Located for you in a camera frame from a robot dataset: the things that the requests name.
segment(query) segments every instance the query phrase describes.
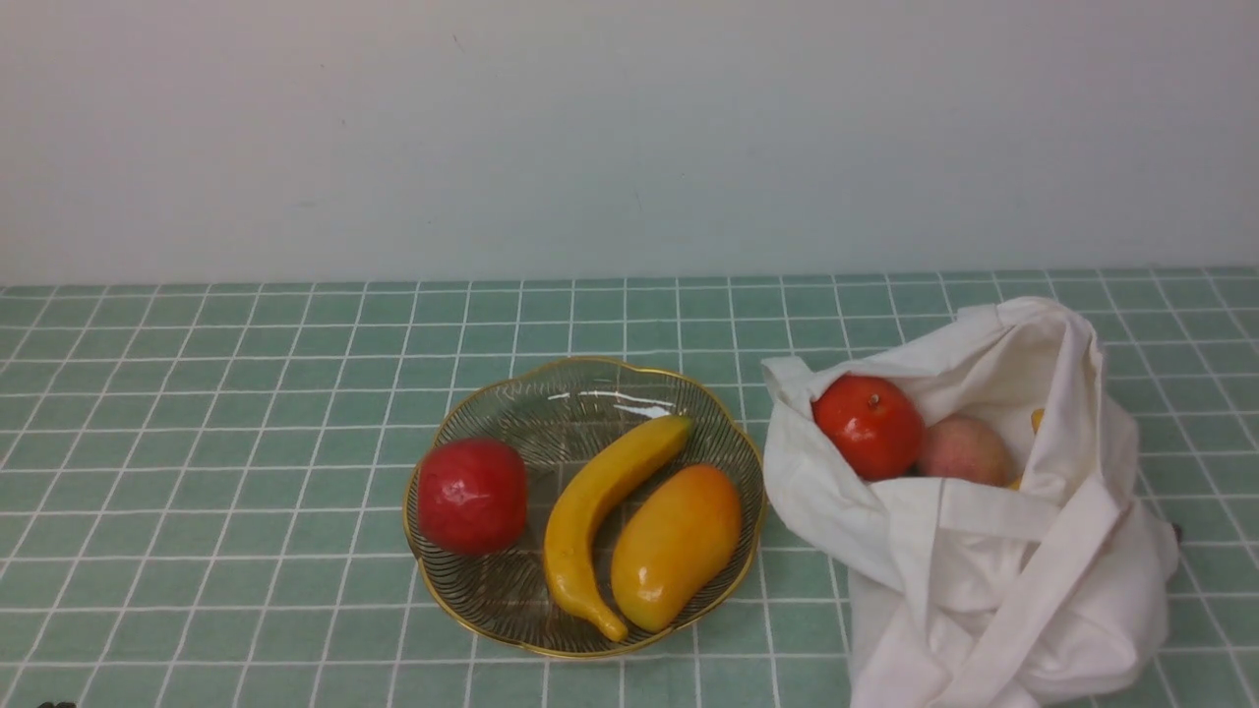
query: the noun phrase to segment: glass bowl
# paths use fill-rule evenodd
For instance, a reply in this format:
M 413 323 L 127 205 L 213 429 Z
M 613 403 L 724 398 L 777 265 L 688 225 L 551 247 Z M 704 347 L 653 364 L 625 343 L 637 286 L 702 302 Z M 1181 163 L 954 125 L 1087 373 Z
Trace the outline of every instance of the glass bowl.
M 616 608 L 609 564 L 621 528 L 652 490 L 687 465 L 714 465 L 735 485 L 743 510 L 739 544 L 730 563 L 670 626 L 647 632 L 627 622 L 630 636 L 613 642 L 551 601 L 543 576 L 541 539 L 563 485 L 630 428 L 666 412 L 690 416 L 695 427 L 681 454 L 613 509 L 601 527 L 594 566 L 604 601 Z M 768 508 L 760 452 L 721 402 L 692 379 L 614 359 L 560 359 L 475 392 L 446 417 L 433 443 L 473 436 L 501 440 L 524 459 L 530 511 L 524 535 L 514 547 L 487 556 L 438 548 L 417 530 L 418 465 L 408 485 L 403 524 L 433 598 L 481 636 L 548 656 L 602 658 L 635 651 L 710 612 L 752 568 Z

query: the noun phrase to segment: tote bag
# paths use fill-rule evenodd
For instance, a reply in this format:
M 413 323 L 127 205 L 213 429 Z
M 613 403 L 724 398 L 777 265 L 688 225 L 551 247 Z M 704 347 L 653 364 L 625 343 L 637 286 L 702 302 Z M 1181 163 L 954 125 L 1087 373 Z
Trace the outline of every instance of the tote bag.
M 991 425 L 1019 489 L 862 481 L 812 420 L 847 372 L 898 384 L 928 426 Z M 1131 685 L 1163 644 L 1177 540 L 1133 494 L 1137 426 L 1105 393 L 1083 316 L 1020 297 L 866 359 L 815 373 L 776 358 L 763 373 L 771 504 L 849 567 L 852 708 L 1049 705 Z

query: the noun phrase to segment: tomato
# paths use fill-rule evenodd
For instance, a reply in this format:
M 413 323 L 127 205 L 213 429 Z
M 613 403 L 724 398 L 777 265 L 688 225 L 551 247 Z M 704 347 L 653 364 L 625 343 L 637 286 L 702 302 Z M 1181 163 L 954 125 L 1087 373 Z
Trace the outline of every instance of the tomato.
M 914 402 L 896 384 L 879 377 L 837 378 L 813 402 L 813 421 L 866 481 L 909 471 L 925 436 Z
M 505 442 L 457 440 L 419 464 L 418 528 L 438 547 L 466 556 L 504 551 L 525 533 L 525 462 Z

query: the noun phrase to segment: mango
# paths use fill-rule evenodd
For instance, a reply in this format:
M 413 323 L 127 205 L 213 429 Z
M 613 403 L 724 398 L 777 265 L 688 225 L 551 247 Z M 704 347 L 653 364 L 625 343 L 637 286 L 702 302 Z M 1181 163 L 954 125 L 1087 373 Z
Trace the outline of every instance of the mango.
M 725 472 L 691 465 L 660 485 L 612 551 L 612 596 L 627 620 L 662 631 L 734 557 L 739 493 Z

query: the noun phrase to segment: banana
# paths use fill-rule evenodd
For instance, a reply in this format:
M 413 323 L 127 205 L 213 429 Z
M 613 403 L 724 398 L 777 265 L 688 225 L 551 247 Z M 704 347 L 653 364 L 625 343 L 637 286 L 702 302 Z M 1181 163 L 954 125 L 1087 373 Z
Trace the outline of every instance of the banana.
M 543 539 L 543 569 L 551 598 L 612 641 L 630 631 L 599 595 L 590 545 L 603 519 L 638 485 L 682 451 L 694 421 L 662 416 L 640 423 L 590 459 L 564 488 Z

